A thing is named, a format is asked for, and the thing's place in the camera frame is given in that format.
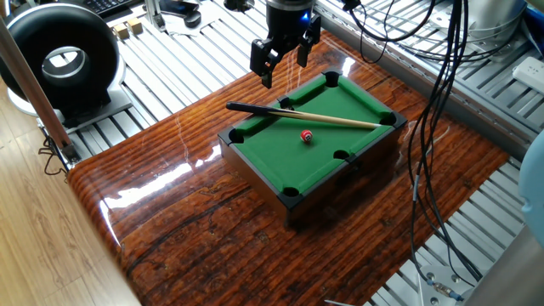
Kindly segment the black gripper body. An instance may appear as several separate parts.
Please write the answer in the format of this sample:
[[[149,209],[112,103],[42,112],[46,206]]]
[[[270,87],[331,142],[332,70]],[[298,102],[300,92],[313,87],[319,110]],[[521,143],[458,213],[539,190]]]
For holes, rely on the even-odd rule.
[[[312,0],[267,0],[267,38],[273,50],[292,50],[308,30],[314,1]]]

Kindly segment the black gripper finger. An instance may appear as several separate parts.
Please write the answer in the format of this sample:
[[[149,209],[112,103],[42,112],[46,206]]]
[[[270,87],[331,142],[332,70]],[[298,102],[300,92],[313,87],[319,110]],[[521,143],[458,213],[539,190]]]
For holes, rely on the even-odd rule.
[[[297,63],[301,67],[306,67],[308,63],[309,53],[312,47],[320,41],[321,33],[321,17],[314,15],[310,22],[308,29],[298,39],[299,47],[297,50]]]
[[[262,84],[272,88],[273,71],[280,63],[283,53],[274,49],[274,40],[255,39],[252,41],[250,69],[261,78]]]

